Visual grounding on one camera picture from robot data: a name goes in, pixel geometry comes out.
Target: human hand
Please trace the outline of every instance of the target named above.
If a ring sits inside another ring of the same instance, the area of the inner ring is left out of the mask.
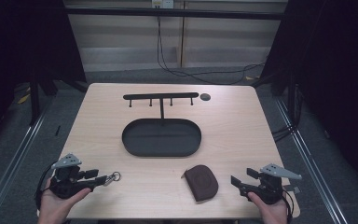
[[[264,224],[287,224],[287,206],[283,200],[266,204],[253,192],[249,192],[248,197],[260,210]]]
[[[46,184],[46,188],[50,186],[50,178]],[[38,224],[62,224],[68,216],[71,208],[82,199],[84,199],[91,189],[82,189],[76,195],[69,199],[61,199],[57,197],[51,190],[47,189],[42,194],[42,203],[40,205],[40,213]]]

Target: electrical outlet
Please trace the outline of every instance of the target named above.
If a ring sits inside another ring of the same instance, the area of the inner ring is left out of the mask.
[[[162,8],[162,0],[152,0],[152,8]]]
[[[173,0],[162,0],[163,8],[173,8]]]

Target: wallet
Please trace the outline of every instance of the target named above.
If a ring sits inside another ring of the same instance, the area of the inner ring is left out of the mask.
[[[219,184],[207,166],[197,165],[186,170],[184,175],[196,202],[212,199],[216,195]]]

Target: table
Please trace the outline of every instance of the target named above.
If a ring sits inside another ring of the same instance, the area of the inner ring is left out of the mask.
[[[165,104],[165,118],[189,119],[202,132],[200,148],[184,158],[140,158],[131,155],[121,140],[128,123],[135,119],[159,118],[158,100],[129,101],[125,94],[165,92],[208,93],[211,100],[174,99]],[[108,187],[97,187],[76,204],[69,218],[169,219],[259,217],[258,209],[230,177],[258,185],[246,168],[259,168],[282,160],[273,141],[255,89],[243,86],[108,84],[89,86],[61,156],[74,153],[82,160],[81,170],[99,169],[100,175],[114,171],[122,179]],[[217,194],[197,203],[181,178],[185,170],[207,165],[219,183]],[[289,184],[284,178],[283,184]],[[295,201],[294,217],[299,215]]]

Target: black oval tray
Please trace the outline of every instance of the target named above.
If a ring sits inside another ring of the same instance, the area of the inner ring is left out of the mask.
[[[121,139],[134,156],[186,157],[199,149],[201,130],[188,119],[136,119]]]

